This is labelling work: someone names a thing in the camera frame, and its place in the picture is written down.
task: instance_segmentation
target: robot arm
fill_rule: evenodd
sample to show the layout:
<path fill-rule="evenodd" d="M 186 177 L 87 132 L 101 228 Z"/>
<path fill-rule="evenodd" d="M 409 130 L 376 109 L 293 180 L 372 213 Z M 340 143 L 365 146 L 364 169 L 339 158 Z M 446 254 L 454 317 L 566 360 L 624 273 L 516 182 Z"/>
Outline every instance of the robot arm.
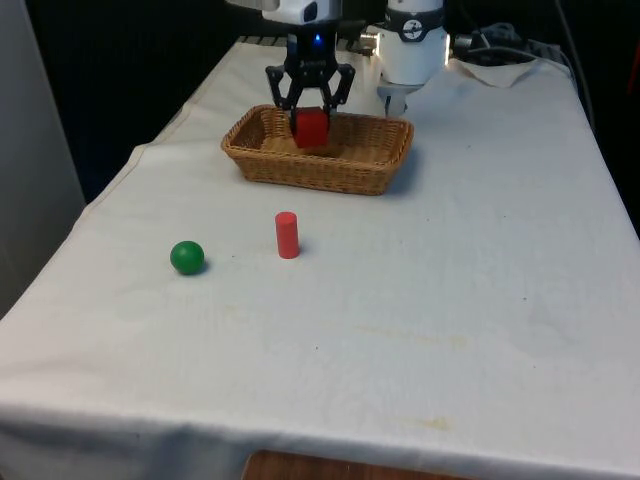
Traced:
<path fill-rule="evenodd" d="M 342 0 L 227 0 L 227 3 L 261 10 L 266 20 L 289 25 L 309 25 L 342 17 Z"/>
<path fill-rule="evenodd" d="M 317 138 L 325 142 L 331 113 L 349 98 L 356 74 L 348 64 L 338 64 L 336 60 L 336 39 L 338 21 L 342 16 L 341 0 L 227 0 L 228 3 L 262 10 L 267 20 L 289 25 L 287 57 L 283 65 L 267 67 L 267 79 L 271 87 L 275 105 L 289 113 L 291 130 L 298 145 L 302 137 Z M 331 92 L 329 82 L 338 72 L 341 80 L 335 92 Z M 289 92 L 283 95 L 280 83 L 285 74 L 291 78 Z M 299 132 L 298 102 L 305 89 L 318 89 L 322 94 L 325 121 L 318 123 L 316 132 Z M 318 118 L 314 112 L 311 117 Z"/>
<path fill-rule="evenodd" d="M 267 68 L 267 79 L 276 106 L 289 113 L 297 141 L 298 101 L 305 89 L 322 93 L 325 126 L 339 105 L 347 102 L 355 69 L 336 60 L 338 21 L 342 0 L 226 0 L 261 10 L 265 19 L 289 25 L 287 57 L 283 65 Z M 377 54 L 388 82 L 420 85 L 444 65 L 446 33 L 444 0 L 388 0 L 385 22 L 377 27 Z M 341 81 L 335 93 L 329 81 L 338 72 Z M 280 83 L 287 74 L 291 87 L 286 95 Z"/>

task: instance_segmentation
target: table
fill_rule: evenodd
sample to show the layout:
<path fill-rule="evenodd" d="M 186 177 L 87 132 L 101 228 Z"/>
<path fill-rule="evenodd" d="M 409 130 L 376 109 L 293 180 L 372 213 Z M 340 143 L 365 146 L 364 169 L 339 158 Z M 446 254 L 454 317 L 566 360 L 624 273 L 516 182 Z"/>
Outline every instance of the table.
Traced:
<path fill-rule="evenodd" d="M 408 98 L 390 192 L 347 196 L 247 183 L 219 149 L 282 56 L 236 45 L 0 323 L 6 480 L 235 479 L 262 449 L 640 478 L 640 248 L 569 79 L 448 69 Z M 168 263 L 185 239 L 200 277 Z"/>

